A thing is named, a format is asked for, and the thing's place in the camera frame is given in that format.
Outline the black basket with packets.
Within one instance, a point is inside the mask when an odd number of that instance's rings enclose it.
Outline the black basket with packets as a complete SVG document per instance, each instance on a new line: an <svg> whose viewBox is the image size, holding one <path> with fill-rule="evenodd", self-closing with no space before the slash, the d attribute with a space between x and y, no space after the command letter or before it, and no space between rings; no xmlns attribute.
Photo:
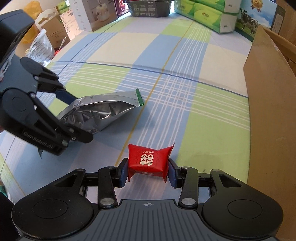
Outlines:
<svg viewBox="0 0 296 241"><path fill-rule="evenodd" d="M165 0L142 0L142 1L123 1L127 4L132 16L162 18L167 17L171 11L172 1Z"/></svg>

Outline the plaid tablecloth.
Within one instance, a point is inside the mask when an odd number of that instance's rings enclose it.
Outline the plaid tablecloth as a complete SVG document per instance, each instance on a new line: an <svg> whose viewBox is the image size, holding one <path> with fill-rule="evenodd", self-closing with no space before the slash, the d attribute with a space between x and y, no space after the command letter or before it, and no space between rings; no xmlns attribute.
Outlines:
<svg viewBox="0 0 296 241"><path fill-rule="evenodd" d="M12 201L70 171L96 172L128 156L128 145L173 146L179 166L220 169L246 182L250 120L243 66L251 43L220 35L178 14L123 16L78 35L48 67L76 97L139 89L132 109L92 142L72 142L60 156L1 134L1 179Z"/></svg>

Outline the cow picture milk box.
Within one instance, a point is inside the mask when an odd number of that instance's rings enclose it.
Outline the cow picture milk box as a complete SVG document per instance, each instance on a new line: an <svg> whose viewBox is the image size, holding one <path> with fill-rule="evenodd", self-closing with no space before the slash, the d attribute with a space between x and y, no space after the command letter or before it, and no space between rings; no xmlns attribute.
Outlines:
<svg viewBox="0 0 296 241"><path fill-rule="evenodd" d="M235 31L250 41L257 28L263 26L279 33L285 17L285 9L271 0L244 0L241 2Z"/></svg>

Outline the yellow plastic bag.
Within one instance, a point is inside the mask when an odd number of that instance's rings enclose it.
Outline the yellow plastic bag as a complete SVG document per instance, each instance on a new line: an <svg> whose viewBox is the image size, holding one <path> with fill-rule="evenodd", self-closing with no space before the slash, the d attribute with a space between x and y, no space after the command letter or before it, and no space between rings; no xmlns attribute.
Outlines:
<svg viewBox="0 0 296 241"><path fill-rule="evenodd" d="M39 16L40 13L43 12L43 10L39 1L31 1L25 6L24 12L27 13L33 20L36 20L36 18ZM39 29L36 27L35 24L33 24L33 26L30 27L30 29L22 38L21 43L30 44L34 41L39 32Z"/></svg>

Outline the green tissue pack stack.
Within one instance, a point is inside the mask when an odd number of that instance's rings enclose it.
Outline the green tissue pack stack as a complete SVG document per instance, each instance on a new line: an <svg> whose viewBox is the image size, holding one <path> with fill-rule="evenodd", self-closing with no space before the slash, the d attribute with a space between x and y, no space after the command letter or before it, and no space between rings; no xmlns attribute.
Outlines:
<svg viewBox="0 0 296 241"><path fill-rule="evenodd" d="M241 1L174 1L174 10L217 33L232 33L235 30Z"/></svg>

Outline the silver foil bag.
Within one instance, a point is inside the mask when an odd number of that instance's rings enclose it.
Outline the silver foil bag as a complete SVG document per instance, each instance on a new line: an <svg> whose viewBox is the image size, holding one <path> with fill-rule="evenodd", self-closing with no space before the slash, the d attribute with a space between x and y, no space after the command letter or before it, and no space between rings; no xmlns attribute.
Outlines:
<svg viewBox="0 0 296 241"><path fill-rule="evenodd" d="M139 89L90 95L67 105L57 119L94 135L130 110L143 105Z"/></svg>

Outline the brown cardboard box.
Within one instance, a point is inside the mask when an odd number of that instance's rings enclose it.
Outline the brown cardboard box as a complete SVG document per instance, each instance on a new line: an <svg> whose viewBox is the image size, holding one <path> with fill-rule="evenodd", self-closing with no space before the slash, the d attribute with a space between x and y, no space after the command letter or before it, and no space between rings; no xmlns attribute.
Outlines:
<svg viewBox="0 0 296 241"><path fill-rule="evenodd" d="M250 111L248 184L283 208L280 240L295 240L295 45L258 27L243 67Z"/></svg>

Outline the brown carton with hang tab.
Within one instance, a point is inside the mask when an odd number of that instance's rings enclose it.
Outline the brown carton with hang tab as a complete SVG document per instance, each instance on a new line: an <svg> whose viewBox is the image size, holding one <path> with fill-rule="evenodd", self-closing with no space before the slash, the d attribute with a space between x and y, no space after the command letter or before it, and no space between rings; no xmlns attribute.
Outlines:
<svg viewBox="0 0 296 241"><path fill-rule="evenodd" d="M70 42L57 8L46 9L40 13L35 20L35 25L39 31L46 30L46 36L55 51L61 50Z"/></svg>

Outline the red candy packet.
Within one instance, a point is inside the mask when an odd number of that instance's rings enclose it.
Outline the red candy packet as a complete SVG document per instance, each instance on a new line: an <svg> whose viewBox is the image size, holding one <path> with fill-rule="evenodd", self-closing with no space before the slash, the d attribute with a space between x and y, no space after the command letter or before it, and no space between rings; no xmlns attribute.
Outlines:
<svg viewBox="0 0 296 241"><path fill-rule="evenodd" d="M147 147L128 145L128 180L135 173L162 177L167 182L169 157L174 148L172 146L155 150Z"/></svg>

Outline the clear printed plastic bag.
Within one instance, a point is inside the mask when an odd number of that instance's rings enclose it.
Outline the clear printed plastic bag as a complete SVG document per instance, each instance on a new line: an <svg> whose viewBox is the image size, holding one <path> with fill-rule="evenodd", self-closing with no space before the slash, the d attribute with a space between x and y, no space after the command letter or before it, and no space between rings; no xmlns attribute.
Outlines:
<svg viewBox="0 0 296 241"><path fill-rule="evenodd" d="M30 48L25 52L25 56L38 62L46 67L55 55L54 48L46 35L46 30L42 29L41 32L32 42Z"/></svg>

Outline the white appliance box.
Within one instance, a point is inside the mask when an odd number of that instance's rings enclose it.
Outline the white appliance box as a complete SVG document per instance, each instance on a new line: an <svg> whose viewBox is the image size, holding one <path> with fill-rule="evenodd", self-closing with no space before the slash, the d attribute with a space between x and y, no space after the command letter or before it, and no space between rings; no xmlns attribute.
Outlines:
<svg viewBox="0 0 296 241"><path fill-rule="evenodd" d="M117 20L113 0L69 0L69 3L82 31L94 32Z"/></svg>

